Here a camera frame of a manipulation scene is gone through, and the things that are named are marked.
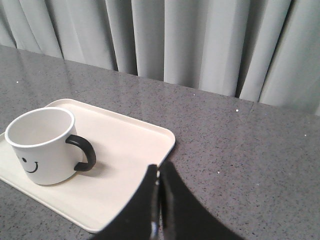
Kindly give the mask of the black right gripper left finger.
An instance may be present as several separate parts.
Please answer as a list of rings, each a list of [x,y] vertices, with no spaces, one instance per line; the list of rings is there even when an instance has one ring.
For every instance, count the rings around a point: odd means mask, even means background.
[[[159,172],[151,164],[138,189],[120,213],[93,240],[157,240],[159,238]]]

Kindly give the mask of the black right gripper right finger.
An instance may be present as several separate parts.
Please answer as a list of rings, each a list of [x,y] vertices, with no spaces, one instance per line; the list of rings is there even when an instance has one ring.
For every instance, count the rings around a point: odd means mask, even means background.
[[[165,240],[240,240],[196,199],[174,164],[160,166],[160,202]]]

